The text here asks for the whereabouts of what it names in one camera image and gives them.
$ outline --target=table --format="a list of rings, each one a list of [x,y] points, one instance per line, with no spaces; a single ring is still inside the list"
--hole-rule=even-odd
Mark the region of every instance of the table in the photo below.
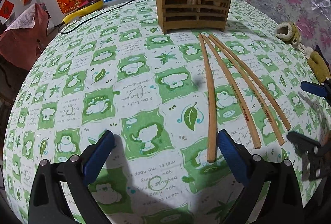
[[[65,161],[111,130],[117,147],[89,189],[114,223],[217,223],[215,218],[229,210],[242,185],[220,151],[214,164],[206,162],[208,102],[199,32],[213,33],[254,71],[293,130],[320,140],[331,122],[326,101],[301,91],[300,81],[316,79],[303,55],[274,37],[275,26],[254,7],[233,0],[224,32],[193,29],[162,35],[155,0],[140,0],[71,34],[57,35],[27,76],[8,123],[4,175],[11,208],[26,223],[39,162]],[[262,147],[253,149],[234,94],[208,53],[218,129],[226,129],[265,160],[290,159],[305,205],[319,181],[307,180],[289,141],[279,146],[258,101],[225,59],[260,135]],[[285,137],[282,122],[276,120]],[[67,185],[63,188],[75,219],[83,223]]]

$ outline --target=black clamp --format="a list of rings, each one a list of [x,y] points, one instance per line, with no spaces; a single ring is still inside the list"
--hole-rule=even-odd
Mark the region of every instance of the black clamp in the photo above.
[[[331,80],[329,78],[326,78],[320,85],[308,81],[302,81],[300,87],[304,92],[325,98],[331,106]]]
[[[310,181],[323,178],[331,174],[330,160],[325,159],[325,155],[331,150],[331,142],[325,146],[303,134],[291,131],[287,134],[287,139],[294,144],[299,154],[306,154],[309,160]]]
[[[270,181],[263,207],[254,224],[302,224],[304,215],[299,184],[290,160],[264,161],[236,144],[226,130],[217,137],[218,147],[235,179],[244,185],[222,224],[245,224],[259,198],[264,182]]]
[[[88,184],[93,183],[111,150],[115,147],[112,132],[105,131],[94,145],[72,155],[66,162],[40,162],[30,194],[29,223],[77,224],[64,196],[61,182],[67,182],[72,197],[87,224],[111,224],[91,195]]]

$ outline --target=wooden crate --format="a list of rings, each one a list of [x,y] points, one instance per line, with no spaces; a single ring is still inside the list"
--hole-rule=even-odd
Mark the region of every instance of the wooden crate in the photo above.
[[[162,32],[182,28],[224,31],[231,0],[156,0]]]

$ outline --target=stick tip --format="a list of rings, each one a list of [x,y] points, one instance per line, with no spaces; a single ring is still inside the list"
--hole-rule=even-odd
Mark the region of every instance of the stick tip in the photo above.
[[[207,159],[208,163],[214,163],[215,162],[215,158],[214,159]]]

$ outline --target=red box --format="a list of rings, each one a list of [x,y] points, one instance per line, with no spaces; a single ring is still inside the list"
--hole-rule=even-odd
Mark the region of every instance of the red box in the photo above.
[[[63,14],[74,11],[78,8],[84,1],[83,0],[57,0],[58,5]]]

